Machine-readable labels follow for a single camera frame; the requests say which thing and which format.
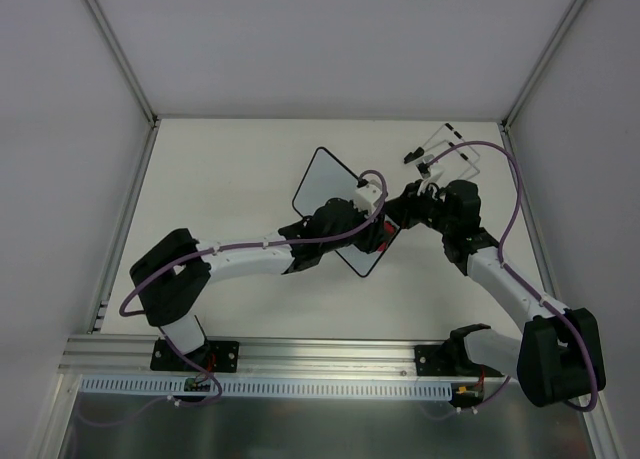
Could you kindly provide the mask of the red bone-shaped eraser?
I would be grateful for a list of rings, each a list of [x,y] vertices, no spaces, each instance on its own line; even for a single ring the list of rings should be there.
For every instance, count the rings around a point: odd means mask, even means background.
[[[384,252],[388,248],[390,242],[394,239],[396,232],[397,229],[391,222],[384,222],[381,243],[377,249],[378,252]]]

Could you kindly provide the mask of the white whiteboard black rim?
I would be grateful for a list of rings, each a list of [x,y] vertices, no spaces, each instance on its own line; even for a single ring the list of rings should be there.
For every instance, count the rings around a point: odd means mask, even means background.
[[[318,147],[293,196],[292,208],[301,217],[310,216],[329,199],[351,199],[357,182],[358,175],[356,173],[327,148]],[[396,227],[396,238],[399,234],[399,227],[387,216],[385,218]],[[338,249],[335,255],[339,256],[356,275],[366,278],[382,259],[386,250],[365,254],[359,252],[355,246],[349,246]]]

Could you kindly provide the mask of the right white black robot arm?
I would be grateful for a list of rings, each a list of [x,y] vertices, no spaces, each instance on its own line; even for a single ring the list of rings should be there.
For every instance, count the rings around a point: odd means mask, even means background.
[[[594,315],[534,287],[508,260],[503,242],[482,227],[480,209],[477,186],[465,180],[443,189],[414,182],[384,206],[402,229],[422,224],[440,233],[447,259],[488,292],[521,333],[514,339],[486,324],[461,327],[432,361],[459,375],[488,367],[514,377],[537,407],[564,403],[583,413],[594,410],[606,385]]]

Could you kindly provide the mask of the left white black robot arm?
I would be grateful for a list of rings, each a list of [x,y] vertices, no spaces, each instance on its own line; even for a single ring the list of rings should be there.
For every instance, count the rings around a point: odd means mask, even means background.
[[[171,361],[175,370],[213,370],[220,355],[192,312],[206,286],[245,276],[302,272],[345,248],[376,255],[396,233],[385,214],[359,210],[339,198],[262,239],[205,246],[188,229],[179,228],[130,268],[132,294],[140,300],[148,324],[164,337],[162,359]]]

